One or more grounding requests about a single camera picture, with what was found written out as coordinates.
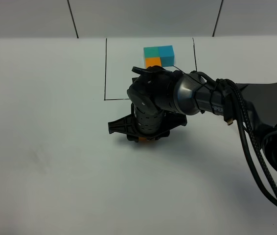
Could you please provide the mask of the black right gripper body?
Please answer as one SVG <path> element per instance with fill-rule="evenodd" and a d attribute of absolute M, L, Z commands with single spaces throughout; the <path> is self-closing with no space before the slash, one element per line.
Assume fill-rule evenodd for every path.
<path fill-rule="evenodd" d="M 157 141 L 170 135 L 170 130 L 178 126 L 186 126 L 186 115 L 160 110 L 149 115 L 131 104 L 131 113 L 116 121 L 108 123 L 109 133 L 125 134 L 127 140 L 139 142 L 139 137 L 153 138 Z"/>

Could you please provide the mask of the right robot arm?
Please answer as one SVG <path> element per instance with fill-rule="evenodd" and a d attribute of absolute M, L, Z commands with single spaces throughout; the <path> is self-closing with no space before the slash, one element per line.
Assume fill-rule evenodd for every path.
<path fill-rule="evenodd" d="M 130 141 L 158 140 L 171 129 L 185 126 L 186 116 L 211 112 L 227 124 L 236 119 L 234 98 L 245 114 L 270 165 L 277 171 L 277 83 L 239 84 L 212 80 L 202 72 L 168 71 L 160 66 L 141 69 L 127 90 L 131 113 L 109 122 L 110 133 L 125 134 Z"/>

